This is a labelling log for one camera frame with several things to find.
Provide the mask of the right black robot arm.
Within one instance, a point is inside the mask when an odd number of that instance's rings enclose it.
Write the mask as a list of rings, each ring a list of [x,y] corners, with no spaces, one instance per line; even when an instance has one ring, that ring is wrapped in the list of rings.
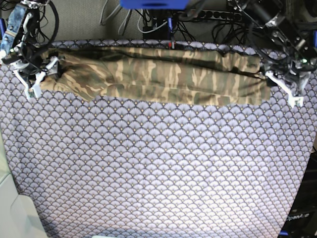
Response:
[[[46,37],[41,30],[45,8],[54,15],[54,30]],[[59,15],[50,0],[22,0],[17,3],[8,18],[7,28],[0,43],[0,63],[12,67],[13,74],[22,80],[35,80],[38,73],[44,76],[62,76],[58,53],[42,56],[53,47],[59,29]]]

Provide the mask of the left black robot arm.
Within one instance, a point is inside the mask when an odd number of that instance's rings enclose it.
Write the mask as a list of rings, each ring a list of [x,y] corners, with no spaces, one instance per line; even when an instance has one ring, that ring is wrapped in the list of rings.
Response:
[[[282,12],[279,0],[233,0],[235,10],[250,20],[248,40],[254,50],[266,61],[265,73],[282,77],[296,86],[302,94],[310,75],[317,69],[317,52],[304,35]],[[274,59],[254,40],[254,29],[264,31],[269,40],[281,48],[285,57]]]

